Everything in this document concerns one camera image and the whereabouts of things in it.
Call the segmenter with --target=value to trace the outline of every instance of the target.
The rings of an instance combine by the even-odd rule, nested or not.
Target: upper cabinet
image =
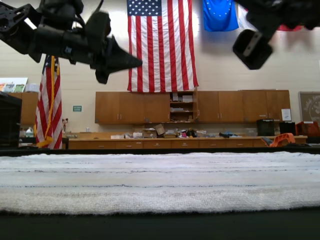
[[[217,123],[220,121],[219,92],[198,91],[198,122]]]
[[[282,109],[290,109],[287,90],[97,92],[95,122],[255,123],[260,119],[282,121]]]
[[[9,93],[18,99],[22,99],[21,106],[21,125],[22,126],[33,126],[36,122],[36,110],[38,105],[37,92],[23,92],[23,93]]]
[[[95,93],[95,123],[115,124],[120,121],[120,92]]]
[[[266,91],[241,91],[243,97],[243,111],[245,122],[255,122],[268,118]]]
[[[241,91],[219,91],[219,121],[241,123],[244,121],[243,94]]]
[[[290,94],[288,90],[266,91],[268,118],[283,121],[282,109],[290,109]]]
[[[170,122],[170,93],[143,94],[142,123]]]

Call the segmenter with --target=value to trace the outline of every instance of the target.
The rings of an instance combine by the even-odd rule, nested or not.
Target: lower cabinet
[[[226,140],[202,140],[199,141],[200,149],[222,149],[226,147]]]
[[[307,138],[297,138],[297,144],[305,144]],[[177,139],[177,140],[115,140],[90,141],[70,140],[71,150],[98,149],[223,149],[266,148],[261,139]]]
[[[142,141],[117,141],[115,143],[116,149],[143,149]]]
[[[69,141],[69,149],[116,149],[114,141]]]
[[[253,141],[251,139],[248,139],[248,140],[230,139],[226,141],[227,148],[252,148],[253,146],[254,146]]]
[[[198,149],[199,141],[198,140],[178,140],[171,142],[172,149]]]
[[[170,149],[171,141],[145,141],[143,143],[144,149]]]

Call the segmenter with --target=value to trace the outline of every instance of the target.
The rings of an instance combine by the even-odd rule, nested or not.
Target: wooden countertop
[[[196,138],[125,138],[125,139],[110,139],[110,138],[70,138],[70,142],[121,142],[121,141],[196,141],[196,140],[260,140],[262,136],[242,136],[242,137],[196,137]],[[274,139],[275,136],[268,136],[269,139]],[[295,136],[295,139],[307,139],[307,136]]]

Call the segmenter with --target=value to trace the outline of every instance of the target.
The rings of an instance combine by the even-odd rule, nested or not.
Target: black monitor
[[[19,147],[22,100],[0,91],[0,149]]]

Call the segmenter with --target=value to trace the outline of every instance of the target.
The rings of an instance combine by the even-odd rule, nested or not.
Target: poster
[[[22,93],[27,81],[27,77],[0,77],[0,92]]]
[[[299,102],[301,120],[320,123],[320,92],[299,92]]]

